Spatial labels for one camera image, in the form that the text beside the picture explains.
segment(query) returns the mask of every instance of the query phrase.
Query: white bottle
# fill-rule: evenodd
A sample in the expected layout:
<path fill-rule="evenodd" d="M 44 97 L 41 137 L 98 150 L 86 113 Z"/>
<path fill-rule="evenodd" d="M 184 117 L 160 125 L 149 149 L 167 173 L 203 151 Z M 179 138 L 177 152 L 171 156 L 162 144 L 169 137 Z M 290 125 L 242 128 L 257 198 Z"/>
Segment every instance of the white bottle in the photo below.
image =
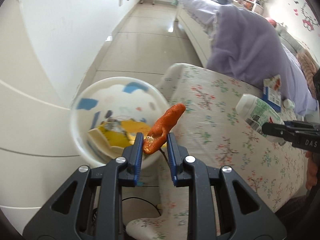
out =
<path fill-rule="evenodd" d="M 296 107 L 295 103 L 290 99 L 283 101 L 283 106 L 287 109 L 294 109 Z"/>
<path fill-rule="evenodd" d="M 244 94 L 236 106 L 238 115 L 256 132 L 260 133 L 270 142 L 280 145 L 285 143 L 283 138 L 265 135 L 262 133 L 262 125 L 266 122 L 284 124 L 280 116 L 271 106 L 254 95 Z"/>

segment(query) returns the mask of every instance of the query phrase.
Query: lavender bedding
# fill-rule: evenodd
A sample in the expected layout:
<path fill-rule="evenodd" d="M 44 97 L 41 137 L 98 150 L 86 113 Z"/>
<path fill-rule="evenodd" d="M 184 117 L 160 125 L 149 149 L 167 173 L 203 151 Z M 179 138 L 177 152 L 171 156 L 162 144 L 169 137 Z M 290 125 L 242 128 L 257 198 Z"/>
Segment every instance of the lavender bedding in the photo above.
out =
<path fill-rule="evenodd" d="M 296 104 L 295 113 L 315 111 L 297 59 L 280 43 L 274 27 L 262 16 L 234 5 L 211 0 L 179 0 L 185 11 L 212 38 L 206 68 L 263 88 L 263 79 L 281 75 L 282 99 Z"/>

